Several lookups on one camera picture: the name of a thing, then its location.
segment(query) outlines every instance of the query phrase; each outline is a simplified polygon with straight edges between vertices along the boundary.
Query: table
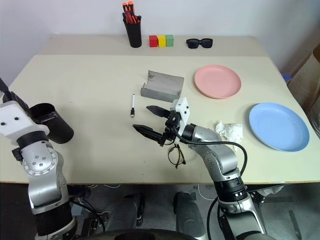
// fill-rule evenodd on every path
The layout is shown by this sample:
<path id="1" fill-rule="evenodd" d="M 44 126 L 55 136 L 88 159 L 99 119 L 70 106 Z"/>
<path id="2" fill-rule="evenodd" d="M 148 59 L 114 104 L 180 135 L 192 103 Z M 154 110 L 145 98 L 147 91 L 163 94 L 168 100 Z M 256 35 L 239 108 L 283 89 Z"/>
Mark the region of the table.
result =
<path id="1" fill-rule="evenodd" d="M 160 147 L 134 130 L 142 124 L 162 132 L 165 119 L 148 105 L 169 108 L 170 103 L 140 96 L 148 70 L 184 77 L 181 96 L 190 106 L 189 122 L 214 129 L 217 121 L 243 124 L 241 144 L 248 153 L 243 174 L 246 184 L 320 182 L 320 140 L 292 97 L 279 71 L 252 37 L 214 37 L 211 49 L 188 49 L 175 37 L 174 47 L 131 48 L 126 36 L 57 36 L 35 55 L 10 89 L 29 106 L 53 104 L 74 129 L 73 139 L 54 148 L 64 157 L 64 175 L 70 184 L 211 184 L 202 159 L 181 145 L 186 165 L 176 169 Z M 234 70 L 242 81 L 240 92 L 229 99 L 212 99 L 194 86 L 202 66 L 219 64 Z M 130 117 L 136 94 L 135 118 Z M 259 103 L 285 105 L 301 116 L 310 132 L 308 146 L 299 152 L 281 152 L 261 143 L 249 126 L 249 112 Z M 10 142 L 0 138 L 0 181 L 26 183 Z M 239 167 L 241 151 L 236 153 Z"/>

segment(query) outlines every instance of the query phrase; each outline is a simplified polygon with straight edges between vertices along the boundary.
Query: sunglasses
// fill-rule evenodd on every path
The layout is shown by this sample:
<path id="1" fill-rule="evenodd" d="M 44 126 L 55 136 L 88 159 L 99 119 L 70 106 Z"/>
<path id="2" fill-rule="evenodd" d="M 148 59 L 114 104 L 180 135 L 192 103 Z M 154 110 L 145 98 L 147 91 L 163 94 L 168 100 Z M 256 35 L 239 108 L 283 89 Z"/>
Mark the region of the sunglasses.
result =
<path id="1" fill-rule="evenodd" d="M 199 45 L 202 45 L 203 48 L 209 49 L 212 47 L 213 39 L 212 38 L 203 38 L 201 40 L 196 38 L 190 38 L 186 41 L 188 48 L 196 49 Z"/>

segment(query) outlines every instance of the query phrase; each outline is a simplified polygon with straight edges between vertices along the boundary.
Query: pink plate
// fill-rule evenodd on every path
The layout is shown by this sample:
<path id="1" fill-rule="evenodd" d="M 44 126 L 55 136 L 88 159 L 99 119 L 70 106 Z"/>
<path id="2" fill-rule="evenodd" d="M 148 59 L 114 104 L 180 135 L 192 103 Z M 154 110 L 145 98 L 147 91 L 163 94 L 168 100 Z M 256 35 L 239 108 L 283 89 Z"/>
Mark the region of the pink plate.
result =
<path id="1" fill-rule="evenodd" d="M 199 68 L 194 75 L 194 83 L 201 93 L 214 99 L 230 98 L 241 88 L 240 77 L 221 65 Z"/>

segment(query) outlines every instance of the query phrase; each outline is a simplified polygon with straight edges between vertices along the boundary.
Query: pen holder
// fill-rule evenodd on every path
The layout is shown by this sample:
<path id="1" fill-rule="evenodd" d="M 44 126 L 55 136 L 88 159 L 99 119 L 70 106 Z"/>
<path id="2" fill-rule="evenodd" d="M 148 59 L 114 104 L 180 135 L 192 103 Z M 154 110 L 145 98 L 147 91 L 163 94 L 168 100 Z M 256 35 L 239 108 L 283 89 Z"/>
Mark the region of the pen holder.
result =
<path id="1" fill-rule="evenodd" d="M 32 117 L 46 125 L 50 132 L 48 138 L 57 144 L 65 144 L 74 136 L 74 130 L 58 114 L 50 103 L 40 103 L 30 108 Z"/>
<path id="2" fill-rule="evenodd" d="M 138 23 L 126 23 L 125 21 L 125 29 L 128 34 L 130 46 L 133 48 L 141 47 L 141 22 Z"/>

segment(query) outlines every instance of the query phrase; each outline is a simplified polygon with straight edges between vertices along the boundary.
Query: white tissue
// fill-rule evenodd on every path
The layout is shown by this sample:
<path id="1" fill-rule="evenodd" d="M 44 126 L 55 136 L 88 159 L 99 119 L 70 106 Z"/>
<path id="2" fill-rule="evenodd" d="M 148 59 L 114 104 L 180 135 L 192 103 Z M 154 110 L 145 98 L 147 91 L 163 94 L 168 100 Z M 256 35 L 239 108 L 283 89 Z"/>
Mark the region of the white tissue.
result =
<path id="1" fill-rule="evenodd" d="M 223 124 L 222 121 L 219 121 L 219 123 L 215 126 L 215 131 L 221 137 L 225 137 L 229 142 L 235 142 L 238 144 L 244 139 L 242 124 Z M 236 152 L 238 147 L 233 146 L 233 149 Z"/>

